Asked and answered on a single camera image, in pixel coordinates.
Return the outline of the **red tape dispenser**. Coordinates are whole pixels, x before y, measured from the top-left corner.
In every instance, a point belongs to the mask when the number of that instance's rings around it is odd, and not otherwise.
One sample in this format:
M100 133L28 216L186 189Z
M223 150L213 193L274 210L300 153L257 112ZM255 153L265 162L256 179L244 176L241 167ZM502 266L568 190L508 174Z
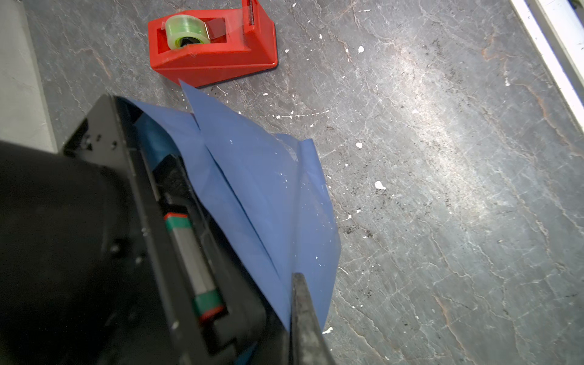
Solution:
M225 82L278 66L275 23L258 1L242 1L238 9L191 10L203 20L210 44L171 50L164 24L168 15L148 23L150 63L170 81L195 88Z

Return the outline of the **aluminium mounting rail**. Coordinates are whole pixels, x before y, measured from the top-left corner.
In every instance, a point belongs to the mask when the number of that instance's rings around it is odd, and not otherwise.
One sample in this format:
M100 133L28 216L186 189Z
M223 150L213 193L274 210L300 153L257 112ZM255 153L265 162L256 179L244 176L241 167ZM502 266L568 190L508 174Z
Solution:
M583 128L582 1L512 0L523 27L551 73L555 85Z

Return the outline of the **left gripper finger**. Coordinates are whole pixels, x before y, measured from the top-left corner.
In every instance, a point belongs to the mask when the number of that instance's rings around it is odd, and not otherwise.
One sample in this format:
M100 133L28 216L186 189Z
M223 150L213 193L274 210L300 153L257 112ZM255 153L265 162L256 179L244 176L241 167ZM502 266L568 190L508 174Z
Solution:
M319 327L319 321L304 275L294 273L292 283L290 364L334 365L335 361L322 336L322 329Z

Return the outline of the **green clear tape roll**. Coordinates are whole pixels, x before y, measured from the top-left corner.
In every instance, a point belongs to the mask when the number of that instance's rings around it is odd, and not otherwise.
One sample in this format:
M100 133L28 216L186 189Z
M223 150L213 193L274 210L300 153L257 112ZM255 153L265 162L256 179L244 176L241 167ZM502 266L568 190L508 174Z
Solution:
M211 43L206 23L191 15L174 15L167 18L164 29L171 50Z

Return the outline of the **light blue wrapping paper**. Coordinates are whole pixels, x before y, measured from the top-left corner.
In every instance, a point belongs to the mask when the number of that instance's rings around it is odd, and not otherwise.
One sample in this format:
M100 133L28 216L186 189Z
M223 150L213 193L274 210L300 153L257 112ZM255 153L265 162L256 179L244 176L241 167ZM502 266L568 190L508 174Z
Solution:
M324 324L341 243L313 141L272 135L192 86L182 91L190 112L137 107L175 144L202 205L284 325L296 273Z

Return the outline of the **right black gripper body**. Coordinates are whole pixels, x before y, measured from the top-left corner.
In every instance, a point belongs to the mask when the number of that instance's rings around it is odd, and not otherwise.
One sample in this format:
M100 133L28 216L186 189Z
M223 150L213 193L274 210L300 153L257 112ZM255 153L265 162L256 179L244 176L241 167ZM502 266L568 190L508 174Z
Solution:
M233 364L269 310L180 156L101 96L58 153L1 144L3 364Z

